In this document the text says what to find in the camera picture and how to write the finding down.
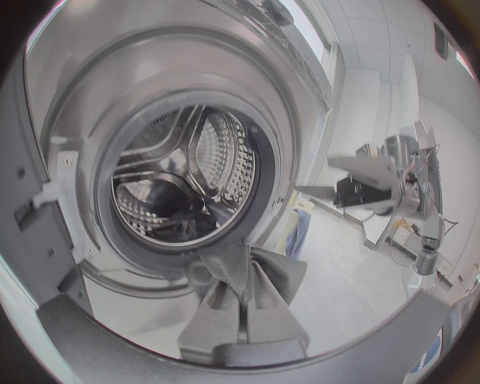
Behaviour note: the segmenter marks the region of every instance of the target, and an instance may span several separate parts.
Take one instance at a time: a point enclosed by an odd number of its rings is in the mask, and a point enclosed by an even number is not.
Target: ceiling
[[[419,94],[457,117],[480,141],[480,94],[476,82],[456,59],[434,50],[429,11],[415,0],[320,0],[338,37],[348,68],[380,72],[398,85],[404,52],[411,53]]]

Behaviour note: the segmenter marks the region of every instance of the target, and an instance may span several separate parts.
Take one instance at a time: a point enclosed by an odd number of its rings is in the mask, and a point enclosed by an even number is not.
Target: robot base
[[[444,290],[439,285],[437,272],[429,275],[420,275],[412,264],[402,273],[402,283],[407,297],[412,296],[418,289],[423,289],[436,298],[446,301]]]

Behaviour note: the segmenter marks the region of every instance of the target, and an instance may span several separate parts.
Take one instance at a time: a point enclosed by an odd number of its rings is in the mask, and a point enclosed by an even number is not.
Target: washing machine drum
[[[261,245],[293,191],[300,127],[327,111],[288,20],[247,1],[75,4],[51,18],[25,68],[49,177],[75,172],[65,190],[78,213],[63,216],[69,226],[80,215],[77,258],[180,278],[198,249]]]

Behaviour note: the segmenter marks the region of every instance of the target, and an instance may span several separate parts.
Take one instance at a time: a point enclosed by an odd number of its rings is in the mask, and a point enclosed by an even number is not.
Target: black fabric
[[[295,297],[307,270],[303,261],[287,259],[244,243],[201,252],[199,256],[213,277],[223,281],[235,293],[240,304],[248,303],[253,296],[252,260],[263,269],[287,305]]]
[[[164,226],[153,230],[158,240],[182,242],[196,240],[216,229],[216,219],[194,211],[178,212]]]

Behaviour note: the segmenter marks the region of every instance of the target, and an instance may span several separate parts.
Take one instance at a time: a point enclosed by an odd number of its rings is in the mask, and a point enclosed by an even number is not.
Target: wire
[[[445,217],[444,217],[444,220],[445,220],[447,223],[452,224],[452,226],[448,229],[448,231],[445,232],[445,234],[444,234],[444,238],[445,238],[445,236],[447,235],[447,233],[450,232],[450,231],[452,230],[452,228],[458,224],[458,221],[455,221],[455,222],[454,222],[454,221],[450,221],[450,220],[447,220]]]
[[[394,261],[394,263],[398,264],[399,266],[402,266],[402,267],[408,267],[408,265],[403,265],[401,263],[399,263],[398,261],[396,261],[394,258],[393,258],[393,255],[392,255],[392,243],[393,243],[393,238],[396,234],[396,232],[398,231],[398,228],[400,228],[400,224],[402,223],[402,221],[405,220],[405,217],[402,217],[402,219],[400,220],[400,222],[398,223],[398,226],[395,228],[395,232],[393,233],[393,236],[390,238],[390,245],[389,245],[389,248],[390,248],[390,257],[392,258],[392,260]]]
[[[428,158],[430,157],[430,155],[432,154],[433,150],[437,148],[437,150],[435,151],[435,153],[437,154],[438,151],[440,150],[440,143],[438,143],[434,148],[432,148],[428,153],[427,153],[427,158],[425,159],[425,162],[422,164],[422,166],[420,167],[419,169],[419,174],[421,172],[421,170],[423,169],[423,167],[425,166],[425,164],[427,164],[428,162]]]

